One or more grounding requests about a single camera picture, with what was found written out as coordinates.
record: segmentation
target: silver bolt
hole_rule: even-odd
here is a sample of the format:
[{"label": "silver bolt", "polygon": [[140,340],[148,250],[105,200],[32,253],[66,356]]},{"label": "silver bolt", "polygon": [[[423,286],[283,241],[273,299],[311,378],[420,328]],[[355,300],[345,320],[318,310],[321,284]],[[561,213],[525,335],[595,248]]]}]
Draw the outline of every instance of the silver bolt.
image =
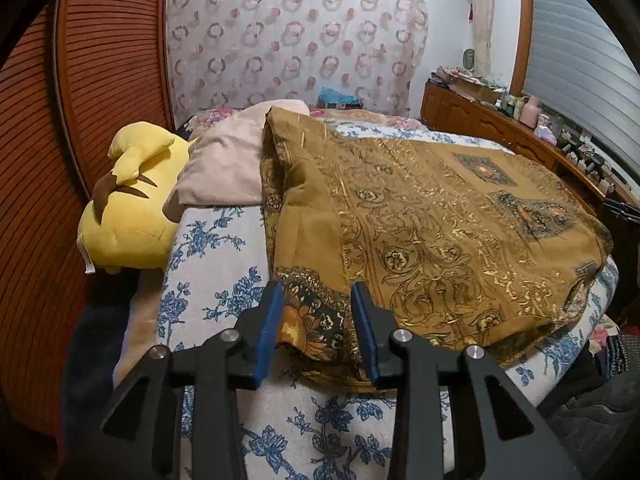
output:
[{"label": "silver bolt", "polygon": [[222,334],[220,334],[220,339],[226,343],[232,343],[233,341],[238,341],[238,339],[240,339],[240,333],[238,330],[233,328],[227,328]]},{"label": "silver bolt", "polygon": [[478,345],[466,347],[466,354],[472,359],[482,359],[484,357],[484,348]]},{"label": "silver bolt", "polygon": [[404,328],[399,328],[398,330],[394,331],[394,339],[400,343],[407,343],[411,341],[411,338],[413,336],[414,335],[411,332],[405,330]]},{"label": "silver bolt", "polygon": [[152,359],[164,359],[167,354],[166,346],[156,345],[149,349],[149,357]]}]

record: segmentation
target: stuffed animal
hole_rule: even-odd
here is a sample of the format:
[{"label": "stuffed animal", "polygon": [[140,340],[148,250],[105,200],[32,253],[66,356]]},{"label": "stuffed animal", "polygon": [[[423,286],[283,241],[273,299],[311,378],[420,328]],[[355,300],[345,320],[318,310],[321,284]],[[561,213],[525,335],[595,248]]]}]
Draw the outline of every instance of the stuffed animal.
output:
[{"label": "stuffed animal", "polygon": [[166,267],[177,224],[162,205],[189,159],[190,143],[160,126],[139,122],[121,128],[109,147],[113,169],[94,187],[78,225],[78,241],[93,264]]}]

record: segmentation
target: white wall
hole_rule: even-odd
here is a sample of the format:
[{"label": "white wall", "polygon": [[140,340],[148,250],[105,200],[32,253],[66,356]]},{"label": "white wall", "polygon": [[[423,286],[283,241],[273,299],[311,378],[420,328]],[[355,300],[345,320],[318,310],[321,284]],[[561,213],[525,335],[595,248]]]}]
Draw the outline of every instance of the white wall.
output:
[{"label": "white wall", "polygon": [[520,35],[520,0],[495,0],[491,35],[492,77],[511,85]]},{"label": "white wall", "polygon": [[420,116],[424,84],[440,65],[461,66],[462,53],[473,48],[473,31],[466,0],[426,0],[429,34],[409,92],[411,117]]}]

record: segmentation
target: gray blind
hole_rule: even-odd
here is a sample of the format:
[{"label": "gray blind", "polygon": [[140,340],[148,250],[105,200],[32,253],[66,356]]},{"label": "gray blind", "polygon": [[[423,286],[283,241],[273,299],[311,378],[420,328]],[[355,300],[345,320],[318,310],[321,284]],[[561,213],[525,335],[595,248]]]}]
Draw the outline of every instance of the gray blind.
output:
[{"label": "gray blind", "polygon": [[524,91],[580,124],[640,174],[640,76],[586,0],[533,0]]}]

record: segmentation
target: floral blanket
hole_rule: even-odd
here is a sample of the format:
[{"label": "floral blanket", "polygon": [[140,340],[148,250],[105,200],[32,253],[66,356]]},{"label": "floral blanket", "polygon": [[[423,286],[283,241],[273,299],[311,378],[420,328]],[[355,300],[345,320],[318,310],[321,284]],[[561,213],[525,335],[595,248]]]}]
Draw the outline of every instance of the floral blanket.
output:
[{"label": "floral blanket", "polygon": [[[348,137],[400,137],[505,150],[489,140],[427,131],[412,124],[363,122],[372,117],[316,114]],[[268,279],[260,208],[188,208],[167,269],[156,341],[189,348],[235,324],[254,307]],[[534,405],[561,379],[603,316],[618,282],[611,257],[589,292],[579,322],[538,344],[511,365],[507,375]],[[349,394],[336,386],[310,383],[279,348],[270,374],[256,392],[238,391],[250,480],[382,480],[386,478],[394,426],[394,394]],[[444,462],[453,466],[452,430],[446,389],[440,397]],[[182,414],[183,479],[191,477],[193,390]]]}]

